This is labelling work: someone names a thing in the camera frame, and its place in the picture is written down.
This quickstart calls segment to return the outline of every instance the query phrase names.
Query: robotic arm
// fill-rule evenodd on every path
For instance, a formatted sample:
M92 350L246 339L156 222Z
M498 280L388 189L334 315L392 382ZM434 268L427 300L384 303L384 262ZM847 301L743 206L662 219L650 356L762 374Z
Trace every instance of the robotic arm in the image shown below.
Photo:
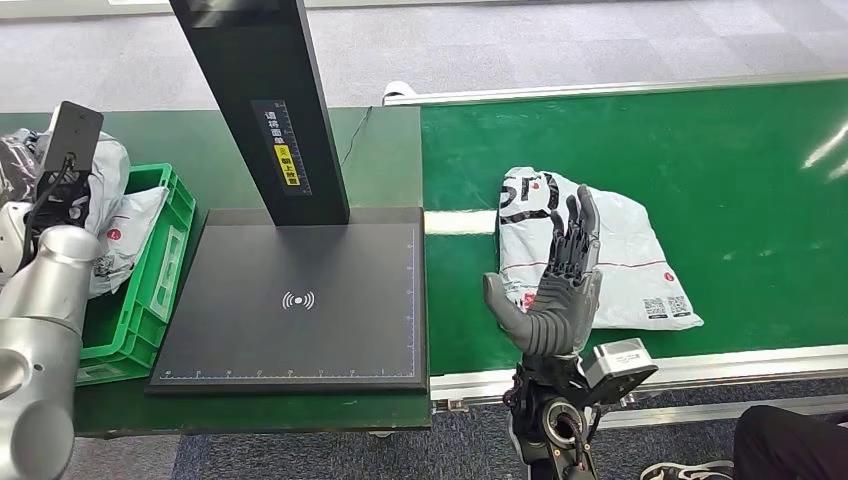
M88 194L103 117L63 102L34 204L0 209L0 480L58 478L74 443L73 395L100 244L68 206Z
M602 275L596 268L598 210L585 185L577 197L579 204L574 196L566 201L567 225L558 212L551 212L548 266L527 313L506 297L498 274L483 275L486 304L523 353L504 403L512 417L511 434L533 480L596 479L590 442L600 406L618 403L657 370L638 339L596 346L581 364ZM591 426L587 408L594 412Z

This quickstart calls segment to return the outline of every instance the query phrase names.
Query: green plastic crate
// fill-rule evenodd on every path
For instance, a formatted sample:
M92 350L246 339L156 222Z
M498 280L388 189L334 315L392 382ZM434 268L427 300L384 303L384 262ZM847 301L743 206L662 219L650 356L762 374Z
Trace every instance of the green plastic crate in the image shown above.
M126 193L168 187L168 198L132 276L88 302L77 385L146 377L165 335L196 201L165 163L132 167Z

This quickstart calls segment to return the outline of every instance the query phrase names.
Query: robotic thumb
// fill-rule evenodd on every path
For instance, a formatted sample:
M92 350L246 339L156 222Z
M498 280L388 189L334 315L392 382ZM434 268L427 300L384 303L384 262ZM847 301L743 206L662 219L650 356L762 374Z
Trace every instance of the robotic thumb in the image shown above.
M520 339L526 338L529 341L532 326L524 312L507 298L503 280L497 273L483 274L483 300L513 340L524 343Z

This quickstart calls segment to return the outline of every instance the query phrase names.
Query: green table surface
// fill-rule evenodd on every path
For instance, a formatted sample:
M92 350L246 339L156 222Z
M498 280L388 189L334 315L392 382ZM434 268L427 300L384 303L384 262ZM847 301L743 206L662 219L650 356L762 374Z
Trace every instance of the green table surface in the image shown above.
M421 206L418 108L374 109L351 138L364 108L330 112L351 206ZM44 129L47 114L0 115L0 132ZM263 203L227 125L217 111L105 114L103 130L126 146L134 165L174 166L197 199L186 258L200 238L210 208L256 208ZM183 269L183 281L188 269ZM154 432L391 429L430 425L426 394L145 396L146 379L80 387L74 424L79 435Z
M331 111L340 157L363 113ZM45 115L0 115L0 131L44 125ZM104 129L133 163L172 163L201 214L261 204L217 112L111 113ZM838 175L848 161L846 130L846 81L423 107L420 125L417 109L375 108L343 171L351 203L362 206L420 204L423 175L428 211L494 209L503 174L518 165L645 205L706 324L596 331L590 344L639 336L657 358L819 346L848 343L848 175ZM428 235L426 255L431 374L511 368L516 350L480 295L480 274L497 269L493 236ZM78 430L429 422L423 396L150 398L142 385L78 389Z
M596 330L590 346L638 336L662 358L848 343L848 81L422 107L421 129L428 211L495 209L523 165L647 208L705 325ZM509 368L481 300L492 235L426 248L431 371Z

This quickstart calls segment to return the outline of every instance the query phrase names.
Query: black pants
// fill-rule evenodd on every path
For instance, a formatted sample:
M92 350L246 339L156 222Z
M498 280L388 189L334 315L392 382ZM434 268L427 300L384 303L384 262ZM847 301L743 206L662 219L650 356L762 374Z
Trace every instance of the black pants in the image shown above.
M848 428L775 407L749 408L736 425L735 480L844 480Z

